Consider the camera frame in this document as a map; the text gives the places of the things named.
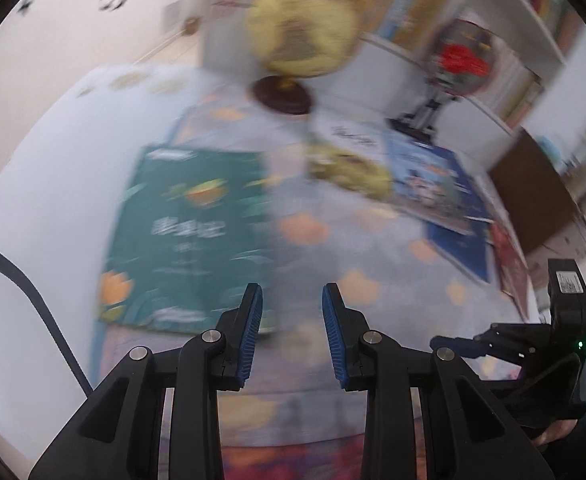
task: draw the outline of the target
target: person's hand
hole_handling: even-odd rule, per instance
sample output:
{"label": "person's hand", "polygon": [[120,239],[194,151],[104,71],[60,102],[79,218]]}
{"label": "person's hand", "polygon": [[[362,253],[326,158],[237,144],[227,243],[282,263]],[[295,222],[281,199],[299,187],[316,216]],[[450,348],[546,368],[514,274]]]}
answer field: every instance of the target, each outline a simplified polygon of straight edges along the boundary
{"label": "person's hand", "polygon": [[575,428],[577,424],[577,420],[556,420],[553,424],[551,424],[544,433],[542,433],[537,438],[532,440],[532,443],[535,446],[543,446],[544,444],[550,444],[555,440],[560,440],[565,436],[568,436],[569,433]]}

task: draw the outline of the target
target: green book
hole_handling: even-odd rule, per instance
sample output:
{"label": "green book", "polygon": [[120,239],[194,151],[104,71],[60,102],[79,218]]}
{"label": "green book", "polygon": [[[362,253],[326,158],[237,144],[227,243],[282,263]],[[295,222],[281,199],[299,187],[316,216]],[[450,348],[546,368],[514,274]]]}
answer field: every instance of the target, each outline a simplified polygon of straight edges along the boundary
{"label": "green book", "polygon": [[102,274],[100,319],[197,333],[267,286],[260,153],[144,149]]}

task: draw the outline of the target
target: dark brown round base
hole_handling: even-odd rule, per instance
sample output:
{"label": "dark brown round base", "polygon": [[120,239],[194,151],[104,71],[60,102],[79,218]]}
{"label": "dark brown round base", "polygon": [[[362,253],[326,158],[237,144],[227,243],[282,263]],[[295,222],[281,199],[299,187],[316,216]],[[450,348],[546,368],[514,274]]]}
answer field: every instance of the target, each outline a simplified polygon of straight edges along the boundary
{"label": "dark brown round base", "polygon": [[263,105],[289,115],[310,113],[313,99],[300,83],[281,75],[269,75],[253,83],[252,93]]}

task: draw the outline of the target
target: white label sticker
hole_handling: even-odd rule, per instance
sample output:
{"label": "white label sticker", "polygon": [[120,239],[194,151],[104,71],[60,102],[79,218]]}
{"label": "white label sticker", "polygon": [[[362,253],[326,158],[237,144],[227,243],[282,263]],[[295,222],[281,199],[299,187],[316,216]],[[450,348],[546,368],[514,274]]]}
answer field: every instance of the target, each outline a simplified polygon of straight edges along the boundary
{"label": "white label sticker", "polygon": [[580,277],[572,270],[558,270],[557,281],[560,284],[560,292],[562,294],[581,294],[584,292]]}

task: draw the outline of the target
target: black cable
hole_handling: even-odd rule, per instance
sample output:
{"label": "black cable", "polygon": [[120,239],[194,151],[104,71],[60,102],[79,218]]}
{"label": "black cable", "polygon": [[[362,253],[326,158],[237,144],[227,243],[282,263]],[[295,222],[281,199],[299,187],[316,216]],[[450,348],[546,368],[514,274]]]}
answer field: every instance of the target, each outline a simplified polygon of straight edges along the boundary
{"label": "black cable", "polygon": [[11,280],[15,285],[17,285],[20,290],[26,294],[26,297],[30,300],[30,302],[35,307],[35,310],[38,311],[39,317],[41,317],[44,325],[48,329],[48,333],[55,341],[55,344],[59,348],[59,351],[62,353],[62,357],[68,364],[68,367],[71,369],[71,372],[77,379],[77,382],[80,384],[80,387],[84,391],[84,394],[88,397],[92,394],[92,387],[86,375],[82,371],[80,364],[77,362],[75,355],[73,355],[73,351],[71,351],[70,346],[64,339],[61,330],[57,326],[55,322],[55,318],[51,314],[51,311],[46,306],[44,299],[42,298],[41,294],[35,288],[35,285],[29,280],[26,275],[19,270],[14,264],[10,262],[10,260],[0,254],[0,273],[6,276],[9,280]]}

